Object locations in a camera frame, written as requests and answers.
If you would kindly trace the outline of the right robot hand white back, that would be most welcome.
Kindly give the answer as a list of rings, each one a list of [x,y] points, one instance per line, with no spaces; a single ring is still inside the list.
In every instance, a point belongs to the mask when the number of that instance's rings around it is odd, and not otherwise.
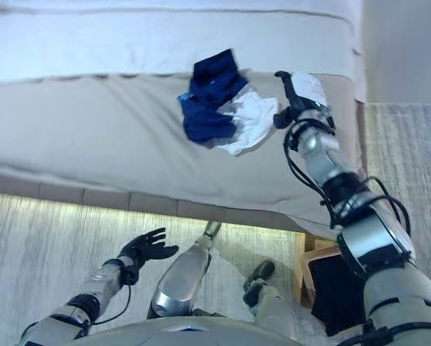
[[[289,73],[275,72],[275,77],[283,83],[289,106],[276,114],[273,124],[277,129],[287,128],[299,120],[305,119],[303,113],[318,116],[318,121],[332,130],[335,124],[327,106],[326,96],[321,81],[305,71]]]

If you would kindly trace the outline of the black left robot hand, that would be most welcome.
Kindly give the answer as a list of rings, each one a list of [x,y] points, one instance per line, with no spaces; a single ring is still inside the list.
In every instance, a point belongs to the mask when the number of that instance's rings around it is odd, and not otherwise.
[[[137,269],[141,269],[149,260],[170,258],[178,252],[179,247],[177,245],[167,246],[165,238],[165,228],[137,236],[121,249],[118,257],[128,257]]]

